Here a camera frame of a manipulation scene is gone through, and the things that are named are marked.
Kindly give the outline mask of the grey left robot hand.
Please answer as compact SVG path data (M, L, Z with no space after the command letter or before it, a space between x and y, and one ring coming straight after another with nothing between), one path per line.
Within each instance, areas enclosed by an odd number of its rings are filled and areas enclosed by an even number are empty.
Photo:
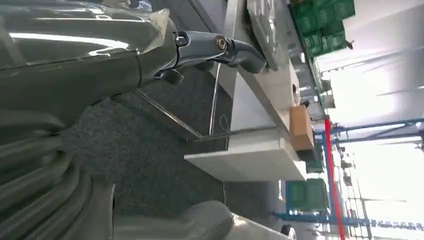
M115 217L115 185L81 167L61 132L84 110L179 68L266 67L249 43L180 31L168 9L77 0L0 3L0 237L3 240L223 240L231 211L206 201L174 219Z

